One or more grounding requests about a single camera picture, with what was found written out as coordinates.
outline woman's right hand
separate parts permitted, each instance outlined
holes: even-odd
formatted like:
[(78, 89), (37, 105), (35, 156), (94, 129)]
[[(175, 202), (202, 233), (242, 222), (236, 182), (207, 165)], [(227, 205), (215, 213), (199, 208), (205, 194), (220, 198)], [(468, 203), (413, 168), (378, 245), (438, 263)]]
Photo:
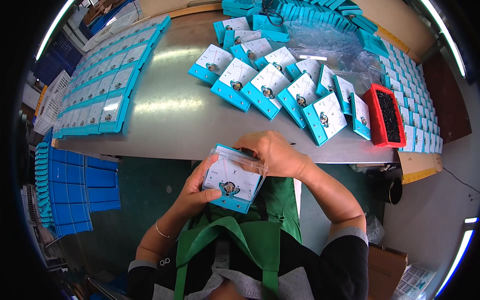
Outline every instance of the woman's right hand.
[(254, 157), (268, 167), (268, 176), (299, 179), (305, 167), (312, 163), (308, 155), (295, 150), (277, 131), (247, 133), (239, 138), (233, 148), (252, 150)]

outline person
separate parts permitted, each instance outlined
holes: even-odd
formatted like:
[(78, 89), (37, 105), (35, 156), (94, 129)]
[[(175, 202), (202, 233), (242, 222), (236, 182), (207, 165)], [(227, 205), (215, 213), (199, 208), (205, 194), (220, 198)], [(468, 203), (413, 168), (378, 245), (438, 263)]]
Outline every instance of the person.
[[(221, 196), (220, 190), (201, 190), (218, 156), (202, 161), (172, 207), (143, 236), (129, 266), (126, 295), (134, 300), (367, 299), (366, 221), (348, 189), (279, 132), (246, 134), (233, 148), (252, 150), (268, 167), (248, 213), (208, 203)], [(307, 186), (331, 221), (320, 255), (301, 244), (292, 178)], [(187, 221), (189, 229), (182, 231)]]

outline woman's left hand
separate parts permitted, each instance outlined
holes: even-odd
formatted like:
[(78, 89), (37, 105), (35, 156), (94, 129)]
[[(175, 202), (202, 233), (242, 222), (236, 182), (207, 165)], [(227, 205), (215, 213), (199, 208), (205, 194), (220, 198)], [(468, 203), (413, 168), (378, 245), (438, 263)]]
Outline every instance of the woman's left hand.
[(185, 181), (185, 185), (176, 199), (172, 208), (186, 218), (195, 216), (205, 207), (207, 202), (218, 199), (222, 196), (220, 190), (208, 189), (202, 191), (202, 184), (205, 172), (213, 163), (218, 160), (218, 155), (211, 155), (193, 170), (192, 174)]

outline green apron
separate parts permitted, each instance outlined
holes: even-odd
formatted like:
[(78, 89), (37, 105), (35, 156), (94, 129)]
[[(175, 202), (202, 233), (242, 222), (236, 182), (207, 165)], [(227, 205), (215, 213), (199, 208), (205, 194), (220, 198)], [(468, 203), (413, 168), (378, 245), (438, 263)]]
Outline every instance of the green apron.
[(179, 236), (174, 299), (183, 299), (190, 259), (224, 232), (262, 269), (264, 298), (277, 297), (280, 229), (301, 243), (292, 178), (267, 177), (247, 214), (207, 204)]

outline bracelet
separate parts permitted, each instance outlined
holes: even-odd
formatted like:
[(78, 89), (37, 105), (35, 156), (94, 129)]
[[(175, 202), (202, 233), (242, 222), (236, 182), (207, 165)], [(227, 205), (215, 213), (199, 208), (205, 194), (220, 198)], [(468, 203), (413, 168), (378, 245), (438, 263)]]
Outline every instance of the bracelet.
[(163, 233), (160, 232), (160, 230), (158, 230), (158, 225), (156, 224), (158, 222), (158, 220), (160, 220), (160, 218), (158, 218), (156, 221), (155, 221), (155, 228), (156, 230), (158, 231), (158, 233), (164, 237), (164, 238), (167, 238), (167, 239), (170, 239), (170, 238), (176, 238), (177, 236), (174, 236), (174, 237), (171, 237), (170, 235), (165, 235)]

